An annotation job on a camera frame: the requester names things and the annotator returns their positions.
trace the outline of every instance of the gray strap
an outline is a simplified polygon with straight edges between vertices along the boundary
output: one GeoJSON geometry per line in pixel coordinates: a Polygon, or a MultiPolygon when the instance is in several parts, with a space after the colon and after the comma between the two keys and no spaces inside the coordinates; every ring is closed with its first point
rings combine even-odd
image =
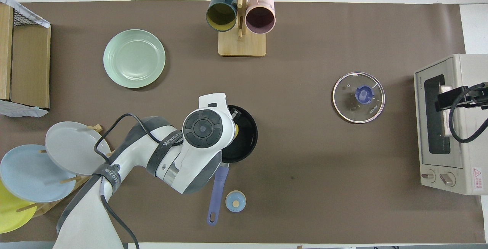
{"type": "Polygon", "coordinates": [[[176,130],[171,132],[171,134],[159,143],[146,166],[146,170],[148,170],[151,175],[156,176],[157,168],[159,167],[159,164],[161,164],[162,159],[169,152],[169,149],[181,138],[183,138],[183,133],[176,130]]]}
{"type": "Polygon", "coordinates": [[[117,189],[120,187],[120,182],[122,182],[120,179],[120,174],[117,172],[119,169],[119,165],[117,164],[110,166],[104,163],[100,165],[92,175],[103,176],[105,179],[107,179],[112,185],[112,194],[114,194],[115,191],[117,191],[117,189]]]}

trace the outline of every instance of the blue mug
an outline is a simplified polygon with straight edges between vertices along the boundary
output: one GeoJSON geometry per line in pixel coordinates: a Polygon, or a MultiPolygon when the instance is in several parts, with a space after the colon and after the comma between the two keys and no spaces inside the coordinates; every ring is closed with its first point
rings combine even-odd
{"type": "Polygon", "coordinates": [[[218,32],[232,29],[237,23],[237,0],[210,0],[207,23],[218,32]]]}

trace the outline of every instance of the pan handle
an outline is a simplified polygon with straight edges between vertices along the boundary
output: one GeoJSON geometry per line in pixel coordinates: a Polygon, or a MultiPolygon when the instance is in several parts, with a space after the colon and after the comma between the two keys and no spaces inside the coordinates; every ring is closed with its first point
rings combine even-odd
{"type": "Polygon", "coordinates": [[[209,215],[207,216],[207,223],[210,226],[215,226],[218,220],[218,213],[222,202],[223,186],[229,173],[229,167],[219,166],[215,172],[214,186],[212,189],[212,197],[210,199],[209,215]]]}

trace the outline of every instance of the mug rack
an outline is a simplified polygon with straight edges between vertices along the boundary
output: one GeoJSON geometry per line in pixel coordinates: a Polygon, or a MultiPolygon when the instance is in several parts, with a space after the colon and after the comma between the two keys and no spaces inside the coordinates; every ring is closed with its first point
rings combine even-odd
{"type": "Polygon", "coordinates": [[[246,32],[244,16],[247,0],[237,0],[237,23],[227,32],[218,32],[218,54],[221,56],[265,56],[266,34],[246,32]]]}

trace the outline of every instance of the black cable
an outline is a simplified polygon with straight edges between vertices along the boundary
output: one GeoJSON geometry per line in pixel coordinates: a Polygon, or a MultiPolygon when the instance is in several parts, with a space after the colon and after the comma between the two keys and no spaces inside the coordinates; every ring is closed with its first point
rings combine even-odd
{"type": "Polygon", "coordinates": [[[129,233],[129,235],[132,237],[132,240],[134,241],[134,244],[136,244],[136,249],[139,249],[139,243],[137,242],[136,235],[134,235],[134,233],[129,229],[129,227],[127,225],[125,225],[125,223],[119,218],[119,216],[117,216],[117,214],[115,214],[115,212],[112,210],[112,208],[110,208],[110,206],[108,205],[107,200],[105,199],[105,196],[104,195],[100,195],[100,199],[101,199],[101,203],[103,204],[103,207],[105,207],[105,209],[108,211],[108,213],[110,215],[112,215],[112,217],[120,225],[122,225],[122,227],[127,231],[127,233],[129,233]]]}
{"type": "Polygon", "coordinates": [[[456,134],[456,130],[454,129],[454,122],[453,122],[454,111],[456,110],[457,104],[459,104],[462,98],[470,91],[475,91],[483,87],[485,87],[485,84],[481,83],[481,84],[476,84],[474,86],[471,86],[468,89],[465,89],[462,93],[458,95],[458,97],[453,102],[453,106],[451,106],[451,109],[449,111],[449,129],[451,130],[451,134],[453,135],[453,138],[455,138],[460,143],[469,143],[471,141],[474,141],[488,127],[488,119],[486,119],[485,122],[483,122],[483,124],[481,124],[481,126],[476,130],[476,132],[474,132],[474,134],[472,134],[469,138],[460,138],[456,134]]]}
{"type": "Polygon", "coordinates": [[[151,132],[148,131],[148,129],[146,128],[146,126],[143,124],[143,122],[141,122],[141,120],[139,119],[139,117],[137,117],[136,115],[133,115],[131,113],[127,113],[127,114],[123,114],[121,115],[113,124],[112,124],[112,127],[110,127],[110,129],[108,129],[108,131],[106,131],[102,136],[101,138],[95,143],[95,146],[93,147],[93,149],[95,150],[95,152],[97,154],[99,154],[101,157],[103,157],[103,159],[105,160],[105,162],[107,164],[111,164],[110,163],[110,159],[108,159],[108,157],[103,154],[102,152],[100,152],[98,150],[98,145],[101,143],[102,140],[105,139],[105,137],[110,133],[110,131],[112,131],[112,129],[117,126],[117,124],[124,118],[124,117],[127,117],[127,116],[131,116],[133,117],[134,119],[137,120],[137,122],[139,122],[139,125],[142,127],[142,129],[144,130],[144,132],[153,140],[155,141],[157,144],[161,143],[160,140],[158,140],[157,138],[155,138],[151,132]]]}

